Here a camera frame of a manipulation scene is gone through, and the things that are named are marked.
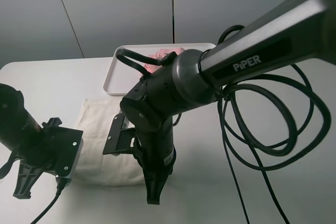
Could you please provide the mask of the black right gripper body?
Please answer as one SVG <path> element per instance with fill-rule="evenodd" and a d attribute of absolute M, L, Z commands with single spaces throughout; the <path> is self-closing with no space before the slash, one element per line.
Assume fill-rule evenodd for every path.
<path fill-rule="evenodd" d="M 175 162 L 173 117 L 150 124 L 144 115 L 137 115 L 132 123 L 141 144 L 141 165 L 145 181 L 167 180 Z"/>

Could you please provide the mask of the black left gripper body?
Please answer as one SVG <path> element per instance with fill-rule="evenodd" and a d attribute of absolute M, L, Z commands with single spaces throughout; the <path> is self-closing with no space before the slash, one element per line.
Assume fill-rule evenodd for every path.
<path fill-rule="evenodd" d="M 76 141 L 83 135 L 83 131 L 61 127 L 61 124 L 60 118 L 50 118 L 48 122 L 44 122 L 42 130 L 19 148 L 21 160 L 27 165 L 41 167 L 45 172 L 55 174 L 52 168 L 61 141 Z"/>

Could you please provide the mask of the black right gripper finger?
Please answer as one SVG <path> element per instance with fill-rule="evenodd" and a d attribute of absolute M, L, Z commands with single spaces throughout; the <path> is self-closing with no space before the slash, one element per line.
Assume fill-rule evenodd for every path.
<path fill-rule="evenodd" d="M 143 170 L 146 186 L 146 202 L 149 205 L 159 205 L 161 192 L 168 177 L 172 174 L 172 168 L 161 171 Z"/>

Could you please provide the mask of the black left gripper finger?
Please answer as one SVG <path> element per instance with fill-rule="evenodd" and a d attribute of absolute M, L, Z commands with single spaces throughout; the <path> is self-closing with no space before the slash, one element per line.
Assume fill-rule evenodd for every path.
<path fill-rule="evenodd" d="M 31 188 L 42 174 L 41 167 L 33 167 L 20 161 L 17 182 L 13 196 L 15 198 L 31 198 Z"/>

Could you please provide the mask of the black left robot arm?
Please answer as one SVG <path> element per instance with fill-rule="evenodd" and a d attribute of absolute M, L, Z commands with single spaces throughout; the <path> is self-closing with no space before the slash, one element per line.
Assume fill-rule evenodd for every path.
<path fill-rule="evenodd" d="M 43 173 L 55 176 L 57 194 L 72 180 L 83 146 L 81 130 L 61 126 L 60 118 L 39 125 L 24 107 L 24 97 L 1 84 L 1 144 L 11 151 L 1 167 L 1 178 L 19 161 L 13 196 L 29 199 L 30 190 Z"/>

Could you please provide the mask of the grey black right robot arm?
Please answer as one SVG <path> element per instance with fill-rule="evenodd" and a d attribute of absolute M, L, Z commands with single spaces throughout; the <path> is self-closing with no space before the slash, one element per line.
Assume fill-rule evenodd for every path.
<path fill-rule="evenodd" d="M 335 0 L 286 0 L 206 53 L 152 59 L 119 49 L 116 58 L 142 74 L 120 108 L 135 127 L 147 202 L 157 205 L 176 159 L 172 117 L 214 102 L 222 86 L 232 92 L 237 82 L 310 58 L 335 63 Z"/>

